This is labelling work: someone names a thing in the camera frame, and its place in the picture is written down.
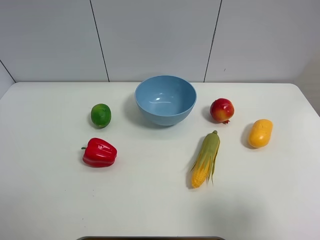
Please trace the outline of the green lime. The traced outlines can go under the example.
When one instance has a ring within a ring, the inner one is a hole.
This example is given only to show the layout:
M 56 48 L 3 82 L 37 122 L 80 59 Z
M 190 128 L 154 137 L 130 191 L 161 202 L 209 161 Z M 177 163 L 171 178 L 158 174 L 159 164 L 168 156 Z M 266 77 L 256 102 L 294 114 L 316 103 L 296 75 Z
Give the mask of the green lime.
M 104 103 L 96 104 L 91 109 L 90 118 L 97 128 L 105 128 L 112 119 L 111 109 Z

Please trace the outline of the yellow mango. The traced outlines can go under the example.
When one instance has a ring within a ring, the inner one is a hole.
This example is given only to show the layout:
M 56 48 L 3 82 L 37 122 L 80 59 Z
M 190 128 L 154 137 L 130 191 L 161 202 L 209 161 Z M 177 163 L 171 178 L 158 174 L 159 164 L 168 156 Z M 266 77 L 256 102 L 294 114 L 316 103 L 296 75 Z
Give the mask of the yellow mango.
M 268 119 L 257 120 L 248 135 L 248 143 L 253 148 L 262 148 L 268 145 L 273 130 L 273 123 Z

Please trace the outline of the blue plastic bowl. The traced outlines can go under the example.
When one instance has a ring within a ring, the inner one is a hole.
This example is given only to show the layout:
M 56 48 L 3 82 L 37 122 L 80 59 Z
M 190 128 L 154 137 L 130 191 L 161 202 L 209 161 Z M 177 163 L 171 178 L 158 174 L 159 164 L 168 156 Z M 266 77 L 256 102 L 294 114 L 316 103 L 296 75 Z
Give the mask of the blue plastic bowl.
M 142 81 L 135 89 L 134 98 L 147 120 L 159 126 L 173 126 L 190 114 L 197 92 L 182 78 L 160 75 Z

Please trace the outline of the corn cob with husk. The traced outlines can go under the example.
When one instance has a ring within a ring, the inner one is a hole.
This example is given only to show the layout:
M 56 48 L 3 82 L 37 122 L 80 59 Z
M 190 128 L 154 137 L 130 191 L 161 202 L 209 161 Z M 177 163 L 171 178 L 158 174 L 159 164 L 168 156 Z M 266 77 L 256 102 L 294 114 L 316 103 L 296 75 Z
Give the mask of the corn cob with husk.
M 203 140 L 197 158 L 191 168 L 191 187 L 199 188 L 205 181 L 213 182 L 216 158 L 220 147 L 218 131 L 209 133 Z

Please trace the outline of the red bell pepper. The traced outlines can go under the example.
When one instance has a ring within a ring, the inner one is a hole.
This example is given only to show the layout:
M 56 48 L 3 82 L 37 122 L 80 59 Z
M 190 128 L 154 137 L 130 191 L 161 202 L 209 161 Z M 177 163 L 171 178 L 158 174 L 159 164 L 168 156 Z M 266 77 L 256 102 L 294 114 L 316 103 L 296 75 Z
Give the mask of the red bell pepper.
M 96 137 L 91 138 L 81 150 L 84 150 L 82 161 L 94 168 L 110 167 L 115 163 L 118 154 L 113 145 Z

